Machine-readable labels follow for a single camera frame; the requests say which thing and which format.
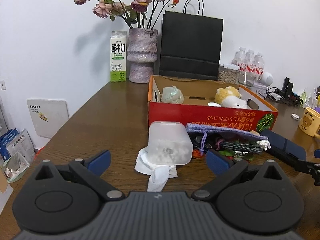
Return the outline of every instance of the bear illustration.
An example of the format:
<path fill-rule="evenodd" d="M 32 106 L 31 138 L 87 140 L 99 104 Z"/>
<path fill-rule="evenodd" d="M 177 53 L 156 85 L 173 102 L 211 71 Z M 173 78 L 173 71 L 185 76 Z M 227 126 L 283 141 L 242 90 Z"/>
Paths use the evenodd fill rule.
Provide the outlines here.
<path fill-rule="evenodd" d="M 304 127 L 307 128 L 312 124 L 312 120 L 307 115 L 305 115 L 303 117 L 302 124 L 303 124 Z"/>

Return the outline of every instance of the plastic bag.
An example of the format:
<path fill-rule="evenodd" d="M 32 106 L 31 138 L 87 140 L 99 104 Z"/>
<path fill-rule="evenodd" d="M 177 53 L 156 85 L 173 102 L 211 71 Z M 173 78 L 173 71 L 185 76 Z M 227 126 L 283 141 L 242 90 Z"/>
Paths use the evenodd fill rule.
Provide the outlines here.
<path fill-rule="evenodd" d="M 182 104 L 183 95 L 181 90 L 174 86 L 163 88 L 161 102 L 171 104 Z"/>
<path fill-rule="evenodd" d="M 30 163 L 22 156 L 20 152 L 16 152 L 13 154 L 9 159 L 7 159 L 3 166 L 1 167 L 2 172 L 5 173 L 6 168 L 9 170 L 17 171 L 18 173 L 14 174 L 11 178 L 7 179 L 8 183 L 15 182 L 23 176 L 23 174 L 26 172 L 26 169 L 30 166 Z"/>

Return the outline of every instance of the wooden table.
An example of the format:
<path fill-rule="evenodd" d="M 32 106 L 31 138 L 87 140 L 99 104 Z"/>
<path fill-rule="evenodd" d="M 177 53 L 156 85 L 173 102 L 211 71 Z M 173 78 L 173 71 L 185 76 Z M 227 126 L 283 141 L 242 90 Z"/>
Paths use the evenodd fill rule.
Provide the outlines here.
<path fill-rule="evenodd" d="M 0 215 L 0 240 L 8 240 L 19 233 L 12 214 L 12 202 L 22 185 L 44 159 L 65 164 L 75 158 L 88 158 L 102 149 L 112 154 L 110 168 L 101 176 L 127 194 L 131 190 L 146 191 L 149 176 L 134 170 L 139 150 L 148 143 L 147 84 L 129 81 L 109 83 L 82 106 L 50 140 L 33 165 L 19 181 L 11 184 L 14 191 Z M 298 128 L 292 113 L 302 116 L 303 109 L 275 104 L 279 116 L 273 131 L 305 148 L 307 160 L 320 149 L 319 141 Z M 273 158 L 263 154 L 254 163 L 262 164 Z M 292 183 L 303 196 L 305 212 L 297 232 L 306 240 L 320 239 L 320 187 L 313 185 L 311 176 L 296 172 L 278 161 Z M 188 194 L 214 178 L 204 159 L 192 160 L 177 168 L 178 178 L 169 179 L 164 191 L 186 191 Z"/>

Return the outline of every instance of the frosted plastic box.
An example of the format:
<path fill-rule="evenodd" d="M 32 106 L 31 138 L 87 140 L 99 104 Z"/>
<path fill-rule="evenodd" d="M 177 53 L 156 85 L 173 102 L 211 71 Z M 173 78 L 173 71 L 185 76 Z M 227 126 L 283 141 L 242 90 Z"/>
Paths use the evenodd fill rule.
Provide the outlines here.
<path fill-rule="evenodd" d="M 182 123 L 156 121 L 150 125 L 147 159 L 151 163 L 185 165 L 191 160 L 192 150 Z"/>

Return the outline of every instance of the yellow mug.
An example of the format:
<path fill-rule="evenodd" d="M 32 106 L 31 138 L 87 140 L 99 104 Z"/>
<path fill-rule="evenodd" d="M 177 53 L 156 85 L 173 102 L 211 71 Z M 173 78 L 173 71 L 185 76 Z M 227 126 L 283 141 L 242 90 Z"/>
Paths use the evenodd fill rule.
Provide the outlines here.
<path fill-rule="evenodd" d="M 299 128 L 307 135 L 320 138 L 320 114 L 310 107 L 306 107 L 304 115 L 300 120 Z"/>

